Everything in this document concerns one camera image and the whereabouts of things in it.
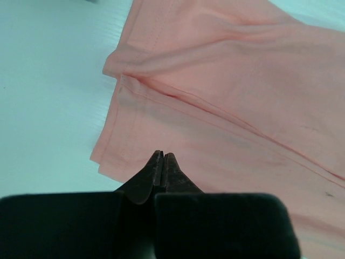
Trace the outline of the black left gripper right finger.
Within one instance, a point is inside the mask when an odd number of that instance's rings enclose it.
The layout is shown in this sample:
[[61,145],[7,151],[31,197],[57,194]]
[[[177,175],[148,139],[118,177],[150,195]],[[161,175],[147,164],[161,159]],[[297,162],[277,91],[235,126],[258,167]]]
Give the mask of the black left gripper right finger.
[[155,196],[157,258],[300,258],[285,205],[265,193]]

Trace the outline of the salmon pink t-shirt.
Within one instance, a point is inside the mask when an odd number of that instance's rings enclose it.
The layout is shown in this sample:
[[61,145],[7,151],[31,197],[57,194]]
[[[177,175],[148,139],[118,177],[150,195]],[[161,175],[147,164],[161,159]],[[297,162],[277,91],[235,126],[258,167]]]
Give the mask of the salmon pink t-shirt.
[[286,204],[302,253],[344,258],[344,33],[269,1],[134,1],[91,159],[127,181],[172,152],[209,192]]

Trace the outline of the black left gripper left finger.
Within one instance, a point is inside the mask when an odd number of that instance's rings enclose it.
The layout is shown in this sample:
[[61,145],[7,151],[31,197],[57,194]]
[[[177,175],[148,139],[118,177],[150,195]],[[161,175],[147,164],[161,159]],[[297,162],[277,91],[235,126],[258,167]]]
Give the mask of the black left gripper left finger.
[[113,192],[1,199],[1,258],[119,258],[149,240],[163,152]]

